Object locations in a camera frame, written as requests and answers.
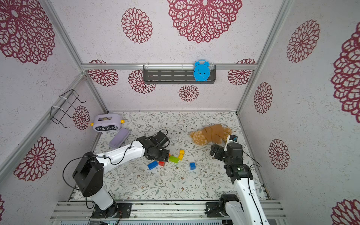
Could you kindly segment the small blue lego brick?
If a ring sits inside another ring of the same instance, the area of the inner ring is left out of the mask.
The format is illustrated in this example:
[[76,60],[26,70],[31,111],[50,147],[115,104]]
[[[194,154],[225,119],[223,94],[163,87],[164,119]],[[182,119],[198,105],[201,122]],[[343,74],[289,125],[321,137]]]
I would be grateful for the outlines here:
[[190,170],[195,170],[196,169],[196,164],[194,162],[189,164]]

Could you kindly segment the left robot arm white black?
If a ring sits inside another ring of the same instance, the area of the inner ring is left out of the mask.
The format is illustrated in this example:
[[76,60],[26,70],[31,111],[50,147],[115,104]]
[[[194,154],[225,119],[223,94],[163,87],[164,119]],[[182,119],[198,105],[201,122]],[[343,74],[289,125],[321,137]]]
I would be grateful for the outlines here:
[[76,186],[71,186],[67,181],[65,183],[79,190],[84,198],[90,198],[94,202],[94,212],[99,213],[100,218],[121,218],[124,213],[105,188],[104,174],[141,157],[167,162],[170,154],[167,150],[170,144],[167,134],[168,131],[162,129],[152,136],[139,137],[128,145],[100,155],[87,152],[78,158],[80,162],[72,174]]

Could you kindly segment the green lego brick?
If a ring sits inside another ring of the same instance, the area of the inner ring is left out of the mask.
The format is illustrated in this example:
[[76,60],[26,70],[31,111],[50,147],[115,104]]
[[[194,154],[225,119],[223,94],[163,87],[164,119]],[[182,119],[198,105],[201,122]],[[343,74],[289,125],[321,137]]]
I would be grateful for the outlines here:
[[178,157],[170,156],[168,159],[170,162],[173,162],[175,164],[178,164],[180,159]]

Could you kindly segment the red lego brick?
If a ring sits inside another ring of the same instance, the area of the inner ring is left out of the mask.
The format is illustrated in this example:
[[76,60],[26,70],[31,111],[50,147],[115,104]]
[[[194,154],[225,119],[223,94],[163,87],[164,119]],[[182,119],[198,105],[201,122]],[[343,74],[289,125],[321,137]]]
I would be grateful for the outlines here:
[[158,163],[160,166],[164,167],[165,166],[165,162],[164,161],[159,161]]

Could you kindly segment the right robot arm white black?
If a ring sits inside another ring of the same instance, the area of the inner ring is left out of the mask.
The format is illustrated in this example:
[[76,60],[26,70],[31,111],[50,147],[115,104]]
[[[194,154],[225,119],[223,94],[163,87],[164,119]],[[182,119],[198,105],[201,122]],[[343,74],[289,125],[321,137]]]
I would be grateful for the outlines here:
[[226,174],[237,192],[237,195],[221,196],[221,214],[229,217],[234,225],[268,225],[251,169],[243,163],[242,145],[237,142],[228,142],[225,147],[213,144],[210,155],[224,162]]

